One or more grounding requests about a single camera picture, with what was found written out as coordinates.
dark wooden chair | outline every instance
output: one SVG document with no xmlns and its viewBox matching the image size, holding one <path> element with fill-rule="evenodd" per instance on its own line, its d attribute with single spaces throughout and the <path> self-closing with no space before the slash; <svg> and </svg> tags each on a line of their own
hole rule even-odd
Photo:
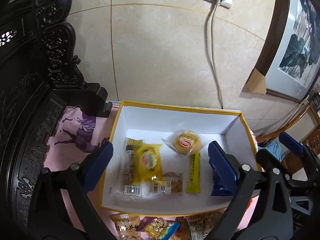
<svg viewBox="0 0 320 240">
<path fill-rule="evenodd" d="M 27 231 L 46 137 L 65 107 L 100 117 L 112 107 L 77 67 L 75 31 L 64 21 L 70 7 L 71 0 L 0 0 L 0 228 L 17 236 Z"/>
</svg>

yellow box edge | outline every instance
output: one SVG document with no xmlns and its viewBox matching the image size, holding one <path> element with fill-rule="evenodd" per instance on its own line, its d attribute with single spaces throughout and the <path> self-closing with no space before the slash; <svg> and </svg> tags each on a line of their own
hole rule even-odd
<svg viewBox="0 0 320 240">
<path fill-rule="evenodd" d="M 214 110 L 214 109 L 203 109 L 203 108 L 193 108 L 193 107 L 187 107 L 187 106 L 169 106 L 169 105 L 159 105 L 159 104 L 150 104 L 150 103 L 140 103 L 140 102 L 134 102 L 134 101 L 126 101 L 123 100 L 121 101 L 120 107 L 118 109 L 114 124 L 112 126 L 111 134 L 110 134 L 110 139 L 109 141 L 112 142 L 114 133 L 116 131 L 116 126 L 119 120 L 120 112 L 124 106 L 135 106 L 135 107 L 143 107 L 143 108 L 151 108 L 151 109 L 161 109 L 161 110 L 171 110 L 171 111 L 181 111 L 181 112 L 189 112 L 189 113 L 200 113 L 200 114 L 223 114 L 223 115 L 235 115 L 240 118 L 241 123 L 244 125 L 244 129 L 247 133 L 249 143 L 252 149 L 252 153 L 254 156 L 256 156 L 257 151 L 256 147 L 254 145 L 254 141 L 252 139 L 251 133 L 249 126 L 247 122 L 245 121 L 243 114 L 241 112 L 235 112 L 235 111 L 225 111 L 225 110 Z M 257 163 L 257 168 L 258 171 L 262 171 L 262 168 L 260 165 Z M 103 195 L 103 186 L 104 186 L 104 180 L 106 176 L 106 171 L 103 172 L 101 178 L 99 179 L 98 182 L 98 207 L 115 211 L 115 212 L 122 212 L 120 210 L 112 209 L 112 208 L 107 208 L 105 206 L 102 206 L 102 195 Z M 192 215 L 197 215 L 197 214 L 203 214 L 207 212 L 212 212 L 212 211 L 219 211 L 222 210 L 226 207 L 211 210 L 211 211 L 204 211 L 204 212 L 198 212 L 198 213 L 191 213 L 191 214 L 176 214 L 176 215 L 152 215 L 152 217 L 183 217 L 183 216 L 192 216 Z M 150 214 L 134 214 L 134 215 L 139 215 L 139 216 L 150 216 Z"/>
</svg>

snack bag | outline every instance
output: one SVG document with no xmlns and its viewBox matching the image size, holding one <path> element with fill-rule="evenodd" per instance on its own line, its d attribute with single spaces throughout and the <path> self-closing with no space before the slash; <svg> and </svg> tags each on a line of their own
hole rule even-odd
<svg viewBox="0 0 320 240">
<path fill-rule="evenodd" d="M 185 217 L 176 218 L 175 220 L 177 223 L 180 223 L 180 227 L 174 233 L 173 236 L 170 237 L 170 240 L 191 240 L 190 230 L 188 221 Z"/>
<path fill-rule="evenodd" d="M 178 130 L 163 141 L 169 148 L 180 154 L 181 157 L 190 156 L 204 147 L 200 136 L 187 130 Z"/>
<path fill-rule="evenodd" d="M 223 216 L 218 211 L 186 217 L 192 240 L 203 240 Z"/>
<path fill-rule="evenodd" d="M 180 226 L 177 222 L 168 222 L 162 218 L 144 218 L 145 224 L 137 231 L 145 232 L 158 240 L 168 240 Z"/>
<path fill-rule="evenodd" d="M 140 224 L 140 216 L 130 214 L 115 214 L 110 216 L 115 223 L 119 233 L 119 239 L 125 240 L 135 237 L 136 240 L 141 240 L 137 228 Z"/>
<path fill-rule="evenodd" d="M 186 188 L 188 193 L 201 193 L 200 188 L 200 152 L 190 157 L 190 182 Z"/>
<path fill-rule="evenodd" d="M 165 183 L 154 182 L 149 193 L 183 196 L 183 173 L 165 172 L 164 179 L 166 180 Z"/>
<path fill-rule="evenodd" d="M 134 171 L 136 167 L 136 152 L 142 146 L 143 139 L 125 139 L 125 147 L 121 160 L 121 172 L 119 176 L 120 193 L 130 196 L 140 196 L 140 185 L 133 186 Z"/>
<path fill-rule="evenodd" d="M 133 185 L 141 182 L 165 182 L 160 158 L 161 144 L 142 144 L 136 151 Z"/>
</svg>

white cable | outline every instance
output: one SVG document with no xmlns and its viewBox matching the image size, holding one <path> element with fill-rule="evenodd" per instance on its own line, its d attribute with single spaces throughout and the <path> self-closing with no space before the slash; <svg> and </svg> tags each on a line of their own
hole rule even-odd
<svg viewBox="0 0 320 240">
<path fill-rule="evenodd" d="M 222 92 L 221 92 L 219 81 L 218 81 L 217 65 L 216 65 L 216 62 L 214 59 L 214 22 L 215 22 L 215 18 L 216 18 L 220 3 L 221 3 L 221 0 L 217 0 L 217 3 L 216 3 L 214 10 L 212 12 L 212 16 L 211 16 L 211 52 L 209 52 L 210 46 L 208 45 L 207 46 L 207 50 L 208 50 L 207 53 L 208 53 L 208 57 L 209 57 L 209 61 L 210 61 L 210 67 L 211 67 L 212 73 L 213 73 L 213 78 L 214 78 L 216 88 L 217 88 L 218 100 L 220 103 L 220 107 L 223 109 Z M 207 23 L 207 40 L 209 41 L 208 25 L 209 25 L 209 21 Z"/>
</svg>

yellow stick pack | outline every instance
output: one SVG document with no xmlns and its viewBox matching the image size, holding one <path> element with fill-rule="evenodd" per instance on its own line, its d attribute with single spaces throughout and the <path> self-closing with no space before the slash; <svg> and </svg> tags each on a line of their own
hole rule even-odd
<svg viewBox="0 0 320 240">
<path fill-rule="evenodd" d="M 190 156 L 190 182 L 187 193 L 201 193 L 200 188 L 200 152 Z"/>
</svg>

